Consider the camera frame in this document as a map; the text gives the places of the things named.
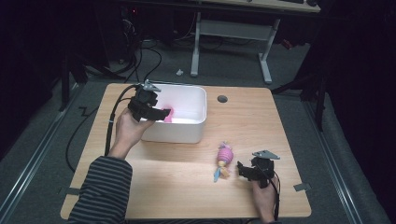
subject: person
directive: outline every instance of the person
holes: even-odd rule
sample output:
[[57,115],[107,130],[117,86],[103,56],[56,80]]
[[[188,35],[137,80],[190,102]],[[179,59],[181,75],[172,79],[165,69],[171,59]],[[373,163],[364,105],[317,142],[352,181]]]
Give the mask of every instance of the person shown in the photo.
[[[91,163],[67,223],[124,222],[133,174],[125,158],[153,123],[152,120],[137,122],[128,108],[122,111],[116,123],[114,144],[107,156]],[[258,181],[252,181],[252,188],[262,223],[279,223],[274,222],[274,188],[260,189]]]

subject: striped sleeve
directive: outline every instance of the striped sleeve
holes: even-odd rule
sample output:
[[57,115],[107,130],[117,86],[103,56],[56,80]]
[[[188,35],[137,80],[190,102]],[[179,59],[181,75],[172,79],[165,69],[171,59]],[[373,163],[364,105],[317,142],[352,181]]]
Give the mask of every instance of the striped sleeve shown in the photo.
[[127,161],[99,157],[91,163],[68,223],[122,223],[129,199],[132,167]]

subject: white bin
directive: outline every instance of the white bin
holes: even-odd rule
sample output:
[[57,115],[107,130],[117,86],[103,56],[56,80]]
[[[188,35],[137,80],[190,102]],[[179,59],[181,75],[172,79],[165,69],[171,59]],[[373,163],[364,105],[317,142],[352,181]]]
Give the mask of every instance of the white bin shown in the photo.
[[173,108],[172,122],[157,120],[142,140],[168,143],[198,143],[206,120],[206,91],[196,86],[154,84],[161,89],[155,108]]

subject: desk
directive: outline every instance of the desk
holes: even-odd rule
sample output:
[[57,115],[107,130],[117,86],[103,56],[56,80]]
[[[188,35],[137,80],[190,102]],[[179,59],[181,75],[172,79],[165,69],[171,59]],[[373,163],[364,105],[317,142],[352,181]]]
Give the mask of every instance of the desk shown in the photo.
[[[217,3],[217,4],[228,4],[228,5],[236,5],[240,7],[263,7],[263,8],[271,8],[278,10],[291,10],[291,11],[299,11],[299,12],[315,12],[319,13],[320,8],[318,6],[311,7],[306,2],[303,4],[296,4],[278,0],[260,0],[260,1],[243,1],[243,0],[200,0],[199,3],[202,2],[208,3]],[[194,43],[194,51],[192,53],[192,62],[191,62],[191,75],[193,77],[198,76],[198,68],[199,68],[199,41],[200,35],[218,35],[224,37],[236,37],[236,38],[245,38],[245,39],[253,39],[259,41],[265,41],[265,45],[262,49],[258,49],[259,52],[259,61],[262,67],[262,75],[264,78],[264,82],[266,84],[271,84],[272,79],[270,75],[270,71],[268,69],[267,57],[270,52],[270,48],[274,42],[274,38],[276,36],[276,31],[278,25],[280,23],[280,19],[275,19],[273,25],[253,25],[246,23],[238,23],[238,22],[227,22],[227,21],[212,21],[212,20],[201,20],[201,13],[197,14],[197,21],[195,26],[195,43]]]
[[[126,84],[110,84],[92,125],[71,188],[79,189],[93,160],[104,154],[110,112]],[[237,173],[236,162],[250,165],[252,152],[267,149],[281,181],[281,217],[307,217],[311,208],[300,184],[290,146],[271,92],[264,88],[203,87],[207,93],[204,136],[198,144],[140,141],[126,160],[134,168],[127,219],[257,217],[251,185]],[[128,91],[125,96],[134,95]],[[228,97],[218,102],[219,95]],[[123,101],[117,115],[128,104]],[[213,182],[220,142],[228,141],[234,158],[231,176]],[[66,195],[61,211],[68,218],[78,196]]]

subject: wrist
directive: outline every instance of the wrist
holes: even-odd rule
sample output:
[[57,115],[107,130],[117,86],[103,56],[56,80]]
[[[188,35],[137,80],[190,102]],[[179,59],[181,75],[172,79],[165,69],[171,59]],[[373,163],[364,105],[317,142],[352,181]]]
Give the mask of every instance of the wrist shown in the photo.
[[262,221],[262,224],[269,224],[275,221],[275,218],[273,214],[260,213],[260,220]]
[[281,222],[278,222],[278,221],[270,221],[270,222],[264,222],[264,221],[262,221],[262,219],[260,218],[260,219],[254,219],[254,220],[251,220],[248,224],[277,224],[277,223],[281,223]]
[[128,145],[121,144],[121,143],[115,143],[113,145],[113,147],[110,149],[110,151],[108,152],[107,156],[125,160],[130,149],[131,149],[131,147]]

